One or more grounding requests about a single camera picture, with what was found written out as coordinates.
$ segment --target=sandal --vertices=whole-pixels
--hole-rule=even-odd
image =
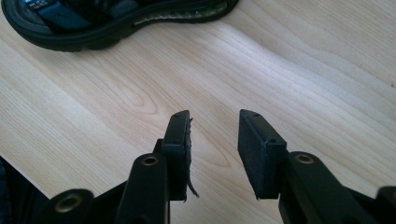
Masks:
[[[8,22],[23,38],[59,51],[104,49],[157,21],[206,22],[238,0],[3,0]]]

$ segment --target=wood grain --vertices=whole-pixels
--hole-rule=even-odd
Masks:
[[[0,17],[0,153],[52,197],[103,193],[189,109],[192,182],[173,223],[281,223],[255,200],[238,113],[374,197],[396,182],[396,4],[243,0],[220,21],[150,25],[100,51],[40,49]]]

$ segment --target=black rubber sole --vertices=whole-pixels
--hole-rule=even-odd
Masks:
[[[49,35],[26,31],[10,18],[4,9],[3,11],[11,26],[27,41],[44,49],[73,52],[82,49],[109,48],[121,39],[155,22],[203,23],[215,21],[227,15],[237,2],[238,0],[208,0],[205,4],[200,2],[189,3],[186,6],[164,4],[159,7],[148,7],[134,15],[126,15],[101,27],[70,35]]]

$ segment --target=wooden table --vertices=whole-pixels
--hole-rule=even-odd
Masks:
[[[396,3],[241,0],[220,21],[158,23],[110,49],[38,48],[0,17],[0,154],[47,196],[123,182],[189,109],[201,198],[172,223],[281,223],[237,153],[238,113],[374,197],[396,183]]]

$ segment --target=tabletop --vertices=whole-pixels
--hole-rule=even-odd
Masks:
[[[53,197],[97,196],[190,110],[191,181],[172,223],[282,223],[237,152],[240,109],[262,114],[340,182],[396,183],[396,3],[240,0],[219,21],[156,23],[104,50],[36,47],[0,17],[0,154]]]

